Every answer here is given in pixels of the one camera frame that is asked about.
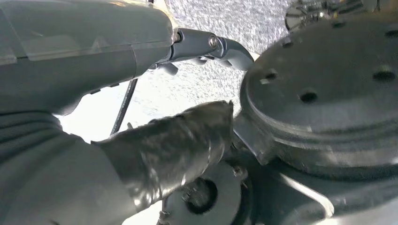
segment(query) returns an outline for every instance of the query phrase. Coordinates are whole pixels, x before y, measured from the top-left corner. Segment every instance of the bolt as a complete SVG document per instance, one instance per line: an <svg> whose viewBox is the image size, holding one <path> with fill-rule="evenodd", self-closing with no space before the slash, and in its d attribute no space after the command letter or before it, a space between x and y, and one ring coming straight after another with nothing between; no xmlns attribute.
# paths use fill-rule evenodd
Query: bolt
<svg viewBox="0 0 398 225"><path fill-rule="evenodd" d="M163 220L165 220L165 219L167 218L167 216L169 216L169 215L170 215L170 213L168 213L168 212L162 210L162 211L159 212L159 219L163 221Z"/></svg>
<svg viewBox="0 0 398 225"><path fill-rule="evenodd" d="M158 220L157 225L169 225L169 223L166 221L166 219L169 215L170 215L170 213L167 211L164 211L164 210L160 211L159 212L159 220Z"/></svg>
<svg viewBox="0 0 398 225"><path fill-rule="evenodd" d="M180 42L181 41L181 35L179 33L177 33L176 35L176 42Z"/></svg>
<svg viewBox="0 0 398 225"><path fill-rule="evenodd" d="M211 36L209 37L209 46L210 46L212 49L217 48L217 46L218 46L218 39L217 39L217 37L216 37L215 35L211 35Z"/></svg>
<svg viewBox="0 0 398 225"><path fill-rule="evenodd" d="M241 181L246 179L248 176L247 170L241 166L235 166L232 172L234 173L234 176L241 179Z"/></svg>
<svg viewBox="0 0 398 225"><path fill-rule="evenodd" d="M234 176L239 177L243 174L243 169L240 166L235 166L233 172L234 172Z"/></svg>

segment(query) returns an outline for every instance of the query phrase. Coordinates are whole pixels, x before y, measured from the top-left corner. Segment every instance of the circular plate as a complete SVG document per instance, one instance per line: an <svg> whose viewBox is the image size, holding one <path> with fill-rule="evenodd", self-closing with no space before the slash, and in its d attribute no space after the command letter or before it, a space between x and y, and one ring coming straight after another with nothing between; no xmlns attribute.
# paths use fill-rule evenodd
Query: circular plate
<svg viewBox="0 0 398 225"><path fill-rule="evenodd" d="M301 170L380 172L398 163L397 49L394 13L291 33L247 72L243 112L272 137L270 152Z"/></svg>
<svg viewBox="0 0 398 225"><path fill-rule="evenodd" d="M234 176L233 168L220 163L201 176L212 181L217 187L217 200L214 206L203 214L194 214L186 207L182 192L175 191L166 200L164 210L169 213L170 225L231 224L241 201L241 178Z"/></svg>

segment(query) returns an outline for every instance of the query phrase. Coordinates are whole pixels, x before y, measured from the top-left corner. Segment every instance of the gray plastic housing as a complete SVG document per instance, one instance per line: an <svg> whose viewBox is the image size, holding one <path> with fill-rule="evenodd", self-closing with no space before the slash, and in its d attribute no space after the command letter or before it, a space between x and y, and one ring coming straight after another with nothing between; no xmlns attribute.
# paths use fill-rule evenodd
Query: gray plastic housing
<svg viewBox="0 0 398 225"><path fill-rule="evenodd" d="M143 2L0 0L0 113L71 113L167 57L173 27Z"/></svg>
<svg viewBox="0 0 398 225"><path fill-rule="evenodd" d="M0 116L0 225L120 225L136 213L102 149L49 113Z"/></svg>

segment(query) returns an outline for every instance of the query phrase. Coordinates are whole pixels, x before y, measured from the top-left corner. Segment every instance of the wire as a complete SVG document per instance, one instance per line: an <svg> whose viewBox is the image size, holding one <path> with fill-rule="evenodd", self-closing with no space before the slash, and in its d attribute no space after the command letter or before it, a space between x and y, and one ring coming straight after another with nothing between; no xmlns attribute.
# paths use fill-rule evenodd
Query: wire
<svg viewBox="0 0 398 225"><path fill-rule="evenodd" d="M136 89L137 81L138 79L131 80L129 86L127 87L126 94L124 94L122 105L120 106L119 113L117 114L115 123L111 131L111 135L118 132L120 130L120 127L122 126L124 116L126 115L127 109L129 108L131 99L134 94L134 90Z"/></svg>

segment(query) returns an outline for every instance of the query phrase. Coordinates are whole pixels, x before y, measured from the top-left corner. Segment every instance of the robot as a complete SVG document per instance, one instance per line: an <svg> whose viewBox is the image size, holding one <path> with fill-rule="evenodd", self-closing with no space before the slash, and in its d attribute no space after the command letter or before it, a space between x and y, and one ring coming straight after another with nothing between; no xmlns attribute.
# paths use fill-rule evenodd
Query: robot
<svg viewBox="0 0 398 225"><path fill-rule="evenodd" d="M0 1L0 224L116 225L157 201L159 225L395 223L397 21L320 20L254 62L149 3ZM218 101L119 132L136 79L181 60L247 71L238 116ZM108 139L62 131L128 80Z"/></svg>

